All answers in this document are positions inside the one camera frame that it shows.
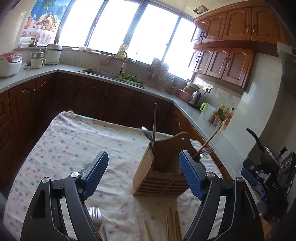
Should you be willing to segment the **person's right hand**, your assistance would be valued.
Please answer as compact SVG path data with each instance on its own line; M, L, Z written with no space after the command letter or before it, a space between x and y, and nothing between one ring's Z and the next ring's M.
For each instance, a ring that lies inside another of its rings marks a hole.
M270 237L270 232L271 232L272 226L264 219L263 213L260 213L259 216L260 216L261 223L262 223L264 240L268 241L268 239Z

